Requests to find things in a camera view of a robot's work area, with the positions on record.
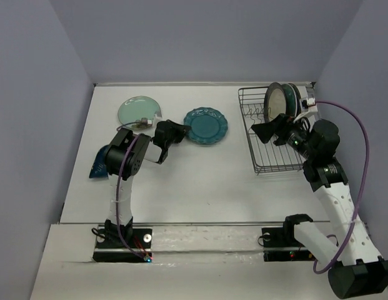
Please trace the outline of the red and teal floral plate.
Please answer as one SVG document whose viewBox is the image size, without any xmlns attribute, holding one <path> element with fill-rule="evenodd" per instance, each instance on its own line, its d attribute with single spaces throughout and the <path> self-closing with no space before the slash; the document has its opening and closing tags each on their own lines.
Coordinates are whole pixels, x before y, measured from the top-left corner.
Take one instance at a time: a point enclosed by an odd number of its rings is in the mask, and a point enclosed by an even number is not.
<svg viewBox="0 0 388 300">
<path fill-rule="evenodd" d="M 282 84 L 282 89 L 286 96 L 287 103 L 287 115 L 296 117 L 297 116 L 297 95 L 291 84 Z"/>
</svg>

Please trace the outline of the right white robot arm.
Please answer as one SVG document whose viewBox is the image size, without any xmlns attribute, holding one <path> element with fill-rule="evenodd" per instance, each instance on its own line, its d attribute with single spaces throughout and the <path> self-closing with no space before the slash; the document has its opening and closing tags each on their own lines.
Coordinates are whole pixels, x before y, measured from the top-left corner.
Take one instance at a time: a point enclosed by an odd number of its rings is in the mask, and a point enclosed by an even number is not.
<svg viewBox="0 0 388 300">
<path fill-rule="evenodd" d="M 305 178 L 322 204 L 337 241 L 323 235 L 306 214 L 286 217 L 279 237 L 286 244 L 299 243 L 310 251 L 315 262 L 327 269 L 330 287 L 339 299 L 383 292 L 388 286 L 388 260 L 374 246 L 357 215 L 346 174 L 335 157 L 340 143 L 338 127 L 325 119 L 306 126 L 280 114 L 251 129 L 262 143 L 290 146 L 305 159 Z"/>
</svg>

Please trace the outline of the teal scalloped edge plate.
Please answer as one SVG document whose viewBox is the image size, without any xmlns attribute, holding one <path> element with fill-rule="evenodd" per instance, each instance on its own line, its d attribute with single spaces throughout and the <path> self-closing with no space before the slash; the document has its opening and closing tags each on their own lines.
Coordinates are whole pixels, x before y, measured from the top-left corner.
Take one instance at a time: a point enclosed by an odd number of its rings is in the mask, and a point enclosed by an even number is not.
<svg viewBox="0 0 388 300">
<path fill-rule="evenodd" d="M 202 145 L 218 143 L 229 129 L 223 113 L 211 107 L 199 107 L 189 111 L 184 117 L 184 125 L 191 128 L 187 138 Z"/>
</svg>

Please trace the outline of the dark teal speckled plate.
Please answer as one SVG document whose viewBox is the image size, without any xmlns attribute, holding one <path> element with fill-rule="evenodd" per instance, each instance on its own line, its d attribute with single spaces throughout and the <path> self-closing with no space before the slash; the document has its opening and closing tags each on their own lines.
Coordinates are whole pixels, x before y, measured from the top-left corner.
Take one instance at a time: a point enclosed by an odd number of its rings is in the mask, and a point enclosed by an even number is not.
<svg viewBox="0 0 388 300">
<path fill-rule="evenodd" d="M 293 88 L 296 95 L 296 116 L 298 116 L 301 113 L 301 94 L 295 84 L 289 83 L 289 85 Z"/>
</svg>

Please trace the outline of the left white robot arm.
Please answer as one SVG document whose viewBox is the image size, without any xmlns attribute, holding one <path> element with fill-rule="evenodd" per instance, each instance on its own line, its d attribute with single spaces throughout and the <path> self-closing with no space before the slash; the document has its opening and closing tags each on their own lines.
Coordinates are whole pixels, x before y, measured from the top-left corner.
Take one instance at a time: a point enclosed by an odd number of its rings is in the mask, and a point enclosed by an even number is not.
<svg viewBox="0 0 388 300">
<path fill-rule="evenodd" d="M 104 225 L 104 236 L 119 247 L 132 239 L 131 211 L 132 183 L 142 163 L 147 160 L 162 164 L 169 148 L 179 144 L 191 130 L 190 126 L 171 120 L 160 121 L 151 135 L 135 134 L 121 126 L 104 153 L 104 165 L 111 183 L 109 215 Z"/>
</svg>

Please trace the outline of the light green round plate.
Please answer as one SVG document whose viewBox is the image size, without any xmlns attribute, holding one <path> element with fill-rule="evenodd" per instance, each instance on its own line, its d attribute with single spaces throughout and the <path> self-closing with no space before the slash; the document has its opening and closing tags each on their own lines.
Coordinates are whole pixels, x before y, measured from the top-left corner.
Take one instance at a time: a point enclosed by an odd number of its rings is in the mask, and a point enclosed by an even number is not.
<svg viewBox="0 0 388 300">
<path fill-rule="evenodd" d="M 121 123 L 120 128 L 142 131 L 151 127 L 139 125 L 141 118 L 151 118 L 156 111 L 161 112 L 161 107 L 151 97 L 135 96 L 123 102 L 117 112 L 117 117 Z"/>
</svg>

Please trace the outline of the cream plate with metallic rim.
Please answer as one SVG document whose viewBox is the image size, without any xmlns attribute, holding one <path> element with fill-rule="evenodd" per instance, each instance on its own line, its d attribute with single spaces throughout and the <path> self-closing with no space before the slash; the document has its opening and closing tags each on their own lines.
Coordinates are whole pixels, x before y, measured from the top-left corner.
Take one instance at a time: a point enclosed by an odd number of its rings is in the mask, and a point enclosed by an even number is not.
<svg viewBox="0 0 388 300">
<path fill-rule="evenodd" d="M 280 114 L 287 114 L 287 98 L 282 85 L 273 82 L 267 88 L 264 97 L 264 120 L 269 123 Z"/>
</svg>

